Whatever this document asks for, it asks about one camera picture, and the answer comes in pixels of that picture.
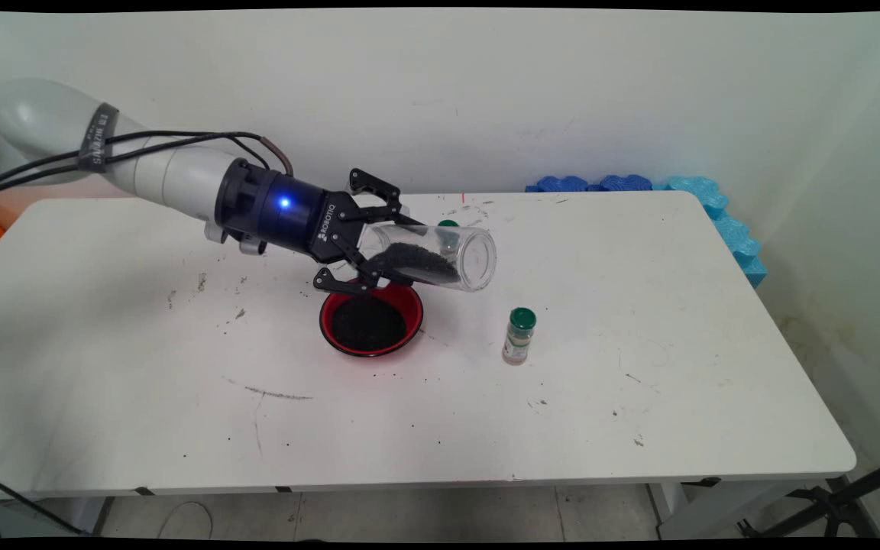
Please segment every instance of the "scratch mark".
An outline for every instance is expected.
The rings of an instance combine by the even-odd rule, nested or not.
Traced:
[[[242,384],[237,382],[236,380],[226,378],[225,376],[220,377],[220,378],[222,378],[223,380],[226,380],[226,382],[233,383],[235,386],[242,386]],[[253,387],[253,386],[242,386],[242,387],[244,388],[244,390],[252,391],[252,393],[259,393],[261,396],[260,397],[261,399],[263,399],[262,396],[276,397],[276,398],[279,398],[279,400],[313,400],[314,399],[314,397],[307,397],[307,396],[290,396],[290,394],[288,394],[288,393],[273,393],[273,391],[260,390],[259,387]]]
[[[257,451],[260,452],[260,460],[263,460],[263,447],[260,446],[260,429],[256,425],[257,419],[257,411],[260,410],[260,405],[263,404],[263,394],[260,396],[260,400],[257,401],[257,408],[254,409],[254,432],[257,435]]]
[[[639,379],[636,379],[635,377],[631,376],[630,373],[624,373],[624,376],[626,376],[626,378],[636,380],[637,383],[642,384],[642,386],[649,387],[649,389],[654,390],[656,393],[661,392],[660,390],[656,389],[656,387],[651,386],[651,384],[649,384],[649,383],[640,382]]]
[[[437,340],[437,338],[435,337],[435,335],[431,335],[431,334],[427,333],[427,331],[423,330],[423,328],[420,328],[419,331],[420,331],[420,333],[423,333],[427,338],[430,338],[430,340],[433,340],[433,341],[439,341],[440,344],[443,344],[446,348],[450,348],[450,344],[447,344],[446,341],[443,341],[443,340]]]

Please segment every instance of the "spice jar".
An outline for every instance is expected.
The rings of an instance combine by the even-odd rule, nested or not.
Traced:
[[[528,344],[535,334],[535,313],[527,307],[511,310],[504,335],[502,358],[510,365],[521,365],[528,357]]]

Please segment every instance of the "black granules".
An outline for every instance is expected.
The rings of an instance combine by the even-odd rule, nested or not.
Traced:
[[[377,297],[354,296],[332,313],[332,337],[354,351],[379,351],[405,335],[402,314]]]
[[[385,265],[425,283],[443,284],[460,280],[457,268],[447,258],[431,253],[416,244],[393,243],[385,251],[374,255],[371,261],[383,260]]]

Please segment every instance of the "green bottle cap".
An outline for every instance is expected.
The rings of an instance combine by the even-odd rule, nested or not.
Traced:
[[[511,310],[510,321],[514,328],[530,331],[535,328],[535,313],[527,307],[516,307]]]

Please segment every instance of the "blue foam block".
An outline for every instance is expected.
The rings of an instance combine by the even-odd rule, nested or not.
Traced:
[[[600,191],[650,191],[650,180],[631,174],[627,177],[608,175],[598,183]]]
[[[525,193],[559,193],[567,191],[586,191],[589,182],[576,176],[558,177],[546,176],[541,178],[535,185],[526,185]]]
[[[688,191],[698,198],[711,219],[722,217],[729,205],[729,198],[719,192],[719,184],[706,177],[674,176],[667,178],[660,185],[660,190]]]
[[[746,279],[749,279],[749,283],[752,284],[754,289],[762,282],[762,279],[765,279],[765,275],[768,273],[765,270],[765,265],[762,265],[762,262],[757,257],[752,258],[749,265],[745,266],[742,271],[746,274]]]
[[[719,219],[712,220],[715,229],[719,230],[719,235],[726,242],[736,261],[740,267],[747,267],[759,255],[759,241],[749,237],[749,227],[733,218],[727,213],[723,213]]]
[[[654,185],[653,189],[657,191],[674,189],[695,195],[753,288],[765,279],[768,272],[759,260],[759,241],[749,237],[749,227],[746,224],[726,212],[729,198],[720,194],[719,184],[706,177],[675,176]]]

